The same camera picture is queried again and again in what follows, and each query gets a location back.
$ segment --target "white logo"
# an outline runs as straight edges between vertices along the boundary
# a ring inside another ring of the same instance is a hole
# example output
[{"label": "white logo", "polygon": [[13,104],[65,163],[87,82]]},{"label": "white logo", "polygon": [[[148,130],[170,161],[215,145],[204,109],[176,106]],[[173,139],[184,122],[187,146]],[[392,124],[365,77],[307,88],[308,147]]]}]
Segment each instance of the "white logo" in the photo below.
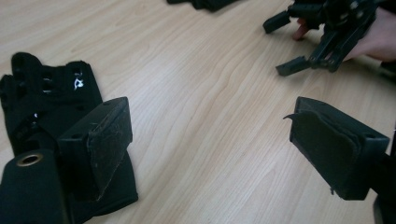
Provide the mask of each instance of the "white logo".
[{"label": "white logo", "polygon": [[76,90],[77,88],[82,88],[82,87],[84,87],[83,81],[84,81],[84,80],[79,80],[78,77],[76,77],[76,80],[75,80],[75,90]]}]

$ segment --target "black object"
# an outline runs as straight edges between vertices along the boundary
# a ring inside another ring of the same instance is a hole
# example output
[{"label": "black object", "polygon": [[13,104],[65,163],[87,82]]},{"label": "black object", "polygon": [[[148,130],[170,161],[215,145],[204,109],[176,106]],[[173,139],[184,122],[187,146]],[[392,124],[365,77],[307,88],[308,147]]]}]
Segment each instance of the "black object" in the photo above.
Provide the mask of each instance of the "black object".
[{"label": "black object", "polygon": [[290,17],[306,21],[308,29],[324,24],[324,34],[308,60],[299,57],[276,69],[289,76],[305,68],[325,68],[335,72],[348,53],[365,36],[375,20],[374,0],[295,0],[288,10],[280,12],[263,24],[270,34],[290,23]]},{"label": "black object", "polygon": [[84,62],[12,57],[0,98],[15,158],[0,185],[1,223],[82,223],[137,200],[126,151],[128,99],[102,102]]},{"label": "black object", "polygon": [[209,11],[217,11],[236,1],[237,0],[167,0],[169,4],[191,2],[195,9],[205,8]]},{"label": "black object", "polygon": [[294,114],[286,118],[292,119],[290,141],[332,190],[344,200],[364,200],[369,189],[375,190],[375,213],[391,220],[380,218],[384,223],[395,223],[395,141],[387,155],[385,135],[330,105],[304,97],[297,99]]}]

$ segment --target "hand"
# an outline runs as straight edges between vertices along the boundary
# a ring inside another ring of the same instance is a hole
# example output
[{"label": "hand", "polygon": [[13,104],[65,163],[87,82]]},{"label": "hand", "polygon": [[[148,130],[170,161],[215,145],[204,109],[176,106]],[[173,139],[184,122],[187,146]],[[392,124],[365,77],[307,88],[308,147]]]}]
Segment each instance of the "hand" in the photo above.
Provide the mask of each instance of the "hand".
[{"label": "hand", "polygon": [[[299,19],[298,30],[293,34],[294,40],[300,40],[309,31],[305,20]],[[355,48],[349,52],[344,61],[368,55],[382,62],[393,62],[396,60],[396,15],[378,8],[376,19],[370,27],[368,33],[362,38]]]}]

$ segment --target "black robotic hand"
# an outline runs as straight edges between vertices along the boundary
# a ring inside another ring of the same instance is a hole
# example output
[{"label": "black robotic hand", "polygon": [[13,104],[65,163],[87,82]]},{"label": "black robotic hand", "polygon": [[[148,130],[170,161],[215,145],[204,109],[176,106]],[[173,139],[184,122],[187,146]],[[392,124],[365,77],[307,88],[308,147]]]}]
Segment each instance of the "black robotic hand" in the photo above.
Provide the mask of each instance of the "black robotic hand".
[{"label": "black robotic hand", "polygon": [[265,33],[290,23],[292,17],[305,20],[308,29],[318,29],[324,24],[324,35],[308,60],[298,57],[277,66],[277,72],[289,76],[309,67],[336,71],[370,28],[376,8],[374,0],[295,0],[288,10],[263,24]]}]

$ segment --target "wood grain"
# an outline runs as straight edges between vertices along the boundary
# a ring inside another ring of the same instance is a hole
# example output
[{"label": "wood grain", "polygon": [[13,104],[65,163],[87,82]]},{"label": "wood grain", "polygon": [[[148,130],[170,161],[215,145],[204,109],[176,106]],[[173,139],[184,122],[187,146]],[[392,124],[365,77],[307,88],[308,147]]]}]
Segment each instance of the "wood grain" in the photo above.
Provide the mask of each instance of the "wood grain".
[{"label": "wood grain", "polygon": [[[0,2],[1,74],[18,51],[47,65],[83,60],[105,100],[129,98],[140,198],[88,223],[374,223],[375,193],[332,196],[283,117],[305,96],[391,137],[396,85],[363,57],[334,74],[278,76],[276,65],[309,55],[320,37],[292,41],[295,22],[264,34],[289,4],[245,0],[209,13],[164,0]],[[0,146],[3,170],[13,157],[5,128]]]}]

